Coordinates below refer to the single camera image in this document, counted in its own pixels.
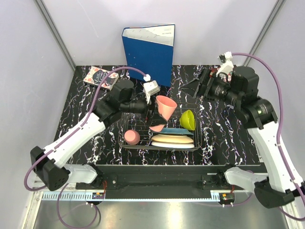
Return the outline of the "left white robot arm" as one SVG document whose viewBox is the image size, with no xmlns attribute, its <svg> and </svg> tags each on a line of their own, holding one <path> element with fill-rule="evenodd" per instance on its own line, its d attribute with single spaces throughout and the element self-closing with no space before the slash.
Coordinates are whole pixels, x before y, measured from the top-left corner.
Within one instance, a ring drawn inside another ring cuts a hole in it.
<svg viewBox="0 0 305 229">
<path fill-rule="evenodd" d="M 31 150 L 32 170 L 46 188 L 55 191 L 68 183 L 83 183 L 99 189 L 103 185 L 103 172 L 97 166 L 72 165 L 67 161 L 90 139 L 117 122 L 123 113 L 141 114 L 150 125 L 166 123 L 151 99 L 160 90 L 157 82 L 146 82 L 143 87 L 145 96 L 137 99 L 132 95 L 131 80 L 118 81 L 101 100 L 92 104 L 93 108 L 75 127 L 52 144 Z"/>
</svg>

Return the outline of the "tall pink cup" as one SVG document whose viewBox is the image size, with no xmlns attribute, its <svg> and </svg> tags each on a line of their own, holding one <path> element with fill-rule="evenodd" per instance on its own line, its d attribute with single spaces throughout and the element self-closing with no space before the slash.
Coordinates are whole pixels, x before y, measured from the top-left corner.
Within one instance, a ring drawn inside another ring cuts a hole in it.
<svg viewBox="0 0 305 229">
<path fill-rule="evenodd" d="M 158 110 L 159 114 L 161 114 L 163 118 L 166 119 L 168 122 L 177 107 L 177 103 L 169 97 L 158 95 L 156 96 L 155 104 L 156 107 L 154 110 Z M 166 125 L 167 124 L 158 125 L 158 126 L 149 126 L 149 128 L 152 131 L 160 132 Z"/>
</svg>

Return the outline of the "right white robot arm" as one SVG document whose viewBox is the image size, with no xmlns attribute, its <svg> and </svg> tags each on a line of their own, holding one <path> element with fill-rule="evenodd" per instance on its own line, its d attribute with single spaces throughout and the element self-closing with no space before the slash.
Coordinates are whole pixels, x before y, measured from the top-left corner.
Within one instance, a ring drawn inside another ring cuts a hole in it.
<svg viewBox="0 0 305 229">
<path fill-rule="evenodd" d="M 254 140 L 267 175 L 256 175 L 237 166 L 226 166 L 216 175 L 218 187 L 238 186 L 255 194 L 265 208 L 287 205 L 305 194 L 305 181 L 292 168 L 288 153 L 277 133 L 279 122 L 272 104 L 258 96 L 259 76 L 251 67 L 233 68 L 231 81 L 222 80 L 210 69 L 180 89 L 193 98 L 220 100 L 234 108 L 237 118 Z"/>
</svg>

